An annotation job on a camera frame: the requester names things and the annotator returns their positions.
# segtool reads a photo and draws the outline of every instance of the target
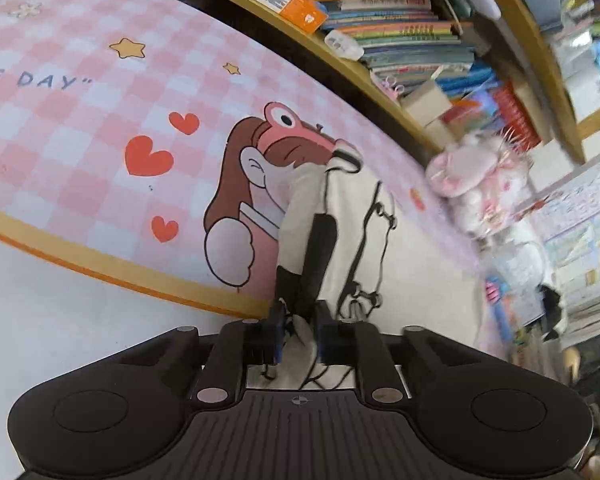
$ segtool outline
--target pink plush toy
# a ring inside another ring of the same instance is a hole
[[[449,199],[456,226],[475,237],[505,228],[526,184],[527,163],[498,136],[466,135],[429,163],[431,189]]]

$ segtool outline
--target pink checkered tablecloth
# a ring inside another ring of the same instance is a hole
[[[143,44],[144,57],[120,59],[109,46],[123,38]],[[231,288],[209,268],[203,216],[229,133],[243,118],[264,120],[271,102],[355,145],[449,257],[477,268],[474,247],[446,220],[422,168],[388,136],[281,57],[176,0],[0,0],[0,211],[141,266]],[[199,127],[182,133],[170,123],[174,112],[194,114]],[[154,155],[171,154],[170,170],[129,173],[125,153],[137,136],[152,140]],[[158,216],[177,222],[169,242],[152,227]]]

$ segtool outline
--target cartoon face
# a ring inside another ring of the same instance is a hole
[[[273,244],[277,243],[294,170],[306,162],[326,164],[335,147],[334,140],[321,132],[319,124],[305,123],[282,103],[267,104],[264,117],[245,118],[231,130],[218,190],[204,219],[205,254],[210,270],[223,283],[240,288],[254,281],[253,273],[258,275],[255,281],[263,281],[260,274],[264,270],[256,269],[260,265],[258,246],[264,243],[263,233]],[[236,235],[229,237],[227,230]],[[272,260],[273,283],[275,257],[268,260]],[[236,269],[238,265],[248,268]]]

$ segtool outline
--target blue book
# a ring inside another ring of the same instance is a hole
[[[490,90],[492,88],[497,88],[498,86],[502,86],[502,83],[498,80],[498,78],[496,78],[496,76],[493,76],[493,78],[490,78],[487,81],[484,81],[480,84],[465,86],[465,87],[457,88],[454,90],[443,89],[443,92],[446,94],[446,96],[448,98],[454,99],[454,98],[461,98],[462,96],[468,94],[469,92],[473,92],[478,89]]]
[[[495,78],[493,70],[480,70],[480,72],[469,72],[462,77],[439,77],[436,79],[438,86],[442,88],[444,92],[457,92],[458,90],[467,88],[469,86],[480,86],[485,81]]]
[[[360,16],[403,16],[404,9],[387,10],[334,10],[329,13],[329,20],[346,20],[347,18],[359,18]]]
[[[433,22],[435,19],[427,19],[427,20],[405,20],[405,19],[396,19],[396,20],[359,20],[356,22],[344,22],[344,23],[333,23],[333,22],[325,22],[320,28],[322,30],[333,30],[334,28],[342,28],[342,27],[357,27],[359,25],[391,25],[392,23],[403,23],[403,22]]]
[[[365,49],[365,53],[360,58],[362,60],[368,59],[373,56],[380,54],[393,54],[393,53],[404,53],[404,54],[420,54],[421,52],[473,52],[472,46],[466,46],[463,44],[432,44],[432,45],[397,45],[397,46],[372,46]],[[472,70],[478,70],[475,68],[476,65],[483,65],[488,68],[481,61],[476,61],[472,66]]]

